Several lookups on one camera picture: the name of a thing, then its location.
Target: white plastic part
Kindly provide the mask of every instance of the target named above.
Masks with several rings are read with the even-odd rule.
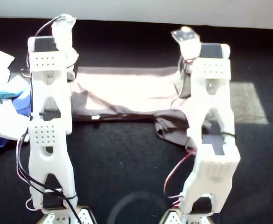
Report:
[[[56,42],[56,47],[61,51],[72,48],[72,28],[76,18],[69,14],[61,14],[60,18],[51,25],[52,35]]]
[[[202,144],[202,124],[209,112],[218,120],[221,132],[235,134],[230,101],[230,60],[197,58],[187,70],[191,73],[191,98],[182,110],[189,123],[189,146],[198,148]]]
[[[182,55],[187,49],[180,44]],[[231,65],[230,48],[221,45],[223,58],[197,58],[187,65],[190,73],[191,97],[179,105],[188,120],[188,147],[196,150],[193,170],[185,181],[181,201],[181,212],[185,219],[194,220],[219,213],[232,187],[232,177],[240,161],[235,144],[234,114],[230,102]],[[202,124],[211,113],[218,121],[223,134],[223,153],[217,147],[203,143]],[[203,195],[210,195],[212,209],[206,214],[190,214],[193,204]]]
[[[166,218],[160,224],[214,224],[208,217],[180,217],[174,210],[168,212]]]
[[[190,27],[182,27],[171,34],[180,45],[180,51],[185,60],[199,57],[201,53],[200,37]]]
[[[89,211],[86,209],[81,209],[80,212],[78,213],[78,216],[83,224],[95,224],[92,221]],[[77,219],[75,219],[73,223],[77,224],[78,223]],[[42,224],[69,224],[69,221],[67,217],[58,217],[49,214],[47,218],[44,220],[44,222],[42,222]]]
[[[30,37],[28,42],[34,40],[34,37]],[[66,134],[71,134],[72,112],[65,54],[61,51],[31,52],[29,64],[33,79],[34,112],[59,109]]]
[[[72,28],[75,22],[76,18],[71,15],[61,14],[60,18],[51,25],[57,49],[66,55],[68,80],[75,79],[75,74],[72,71],[74,63],[78,59],[78,53],[72,48]]]
[[[29,38],[28,47],[32,47],[34,37]],[[53,174],[62,187],[63,194],[73,208],[77,207],[73,166],[68,152],[66,134],[72,132],[71,103],[67,85],[66,56],[61,51],[30,52],[29,65],[32,76],[33,111],[32,121],[28,125],[30,136],[29,174],[35,180],[45,183],[49,174]],[[44,121],[44,110],[60,110],[61,117]],[[41,192],[46,189],[34,184]],[[46,210],[43,207],[43,194],[30,187],[33,206],[44,214],[54,213],[59,217],[75,219],[68,203],[64,200],[63,210]]]
[[[30,136],[29,174],[38,182],[45,183],[48,174],[55,175],[59,181],[63,194],[66,197],[76,195],[73,167],[67,152],[67,142],[63,123],[60,119],[43,121],[36,117],[29,123],[28,132]],[[40,191],[44,188],[34,184]],[[35,209],[43,209],[43,195],[34,188],[30,188]],[[70,199],[74,208],[77,206],[77,197]],[[67,203],[64,203],[67,212],[71,210]],[[51,213],[65,213],[65,210],[51,210]]]

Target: black wire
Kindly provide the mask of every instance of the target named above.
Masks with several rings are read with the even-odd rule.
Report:
[[[56,189],[54,189],[54,188],[52,188],[52,187],[50,187],[50,186],[47,186],[47,185],[45,185],[45,184],[42,184],[42,183],[36,181],[34,178],[32,178],[30,175],[28,175],[27,172],[24,170],[24,168],[23,168],[23,166],[22,166],[22,164],[21,164],[21,160],[20,160],[20,152],[21,152],[21,146],[22,146],[23,141],[24,141],[24,139],[25,139],[25,137],[26,137],[27,134],[28,134],[28,129],[27,129],[26,132],[21,136],[20,141],[19,141],[19,149],[18,149],[18,150],[19,150],[19,151],[18,151],[18,165],[19,165],[19,170],[20,170],[21,174],[23,175],[24,179],[27,181],[27,183],[28,183],[32,188],[34,188],[35,190],[37,190],[39,193],[41,193],[41,194],[43,194],[43,195],[53,196],[53,197],[57,197],[57,198],[60,198],[60,199],[65,200],[65,201],[67,202],[67,204],[69,205],[71,211],[73,212],[74,216],[75,216],[76,219],[78,220],[78,222],[79,222],[80,224],[82,224],[82,222],[81,222],[81,220],[80,220],[78,214],[76,213],[75,209],[73,208],[73,206],[72,206],[72,204],[71,204],[71,202],[70,202],[70,199],[75,198],[77,195],[75,195],[75,196],[73,196],[73,197],[66,197],[62,192],[60,192],[60,191],[58,191],[58,190],[56,190]],[[34,183],[36,183],[36,184],[38,184],[39,186],[41,186],[41,187],[43,187],[43,188],[45,188],[45,189],[49,189],[49,190],[53,191],[55,194],[52,195],[52,194],[48,194],[48,193],[46,193],[46,192],[42,192],[41,190],[39,190],[38,188],[36,188],[36,187],[31,183],[31,181],[34,182]]]
[[[42,32],[42,30],[44,30],[48,25],[50,25],[51,23],[53,23],[54,21],[56,21],[56,20],[59,19],[60,17],[61,17],[61,16],[58,16],[58,17],[56,17],[56,18],[50,20],[50,21],[47,22],[46,24],[44,24],[44,25],[36,32],[35,37],[38,36],[38,35]],[[29,53],[27,53],[27,69],[29,70],[28,54],[29,54]],[[21,76],[23,76],[23,71],[24,71],[24,69],[22,69],[22,70],[20,71],[20,75],[21,75]],[[31,75],[30,75],[29,81],[30,81],[30,110],[31,110],[31,113],[32,113],[32,112],[34,111],[34,106],[33,106],[33,80],[32,80],[32,76],[31,76]],[[20,140],[19,140],[19,145],[18,145],[19,149],[18,149],[17,160],[18,160],[18,165],[19,165],[18,170],[19,170],[20,174],[22,174],[22,175],[23,175],[23,178],[26,180],[26,182],[27,182],[32,188],[34,188],[35,190],[37,190],[39,193],[41,193],[41,194],[43,194],[43,195],[53,196],[53,197],[57,197],[57,198],[60,198],[60,199],[65,200],[65,201],[67,202],[67,204],[69,205],[71,211],[73,212],[74,216],[76,217],[77,221],[78,221],[80,224],[82,224],[82,222],[81,222],[81,220],[80,220],[78,214],[76,213],[75,209],[73,208],[73,206],[72,206],[72,204],[71,204],[71,202],[70,202],[70,199],[75,198],[77,195],[75,195],[75,196],[73,196],[73,197],[66,197],[62,192],[56,190],[55,188],[52,188],[52,187],[47,186],[47,185],[45,185],[45,184],[43,184],[43,183],[40,183],[40,182],[38,182],[37,180],[35,180],[34,178],[32,178],[32,177],[25,171],[25,169],[23,168],[23,166],[22,166],[22,164],[21,164],[21,160],[20,160],[20,152],[21,152],[22,144],[23,144],[24,139],[25,139],[25,137],[27,136],[27,134],[28,134],[28,129],[27,129],[27,130],[25,131],[25,133],[21,136],[21,138],[20,138]],[[46,193],[46,192],[42,192],[42,191],[39,190],[37,187],[35,187],[31,182],[33,182],[33,183],[35,183],[35,184],[37,184],[37,185],[39,185],[39,186],[41,186],[41,187],[43,187],[43,188],[45,188],[45,189],[49,189],[49,190],[53,191],[54,194],[49,194],[49,193]]]

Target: perforated plate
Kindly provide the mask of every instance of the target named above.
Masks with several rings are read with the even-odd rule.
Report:
[[[175,210],[167,212],[168,214],[166,214],[165,219],[161,220],[159,224],[182,224],[182,218]],[[209,220],[208,217],[202,217],[200,222],[188,221],[187,224],[214,224],[214,222]]]
[[[231,79],[231,64],[228,59],[198,58],[194,64],[203,78]]]
[[[180,217],[175,211],[168,214],[168,217],[164,220],[163,224],[182,224]]]
[[[87,209],[81,209],[78,214],[82,224],[96,224],[92,221],[91,214]],[[54,220],[54,215],[48,215],[45,221],[42,224],[69,224],[69,221],[65,218],[61,218],[59,220]]]

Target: white wire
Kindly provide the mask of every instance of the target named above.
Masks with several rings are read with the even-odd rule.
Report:
[[[18,139],[17,145],[16,145],[16,172],[20,179],[22,179],[25,183],[28,184],[28,182],[21,176],[19,173],[19,164],[18,164],[18,158],[19,158],[19,144],[20,144],[21,138]]]
[[[30,197],[26,202],[25,202],[25,207],[28,209],[28,210],[30,210],[30,211],[38,211],[38,209],[31,209],[29,206],[28,206],[28,203],[29,203],[29,201],[31,201],[32,200],[32,197]]]

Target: red wire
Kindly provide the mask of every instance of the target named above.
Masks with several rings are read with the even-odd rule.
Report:
[[[172,175],[175,173],[175,171],[179,168],[179,166],[185,162],[190,156],[192,155],[192,153],[187,154],[186,156],[184,156],[184,158],[182,158],[177,165],[172,169],[172,171],[169,173],[169,175],[167,176],[167,178],[165,179],[164,185],[163,185],[163,193],[166,195],[166,187],[168,184],[168,181],[170,180],[170,178],[172,177]],[[176,195],[176,196],[167,196],[168,198],[175,198],[175,197],[180,197],[180,195]]]

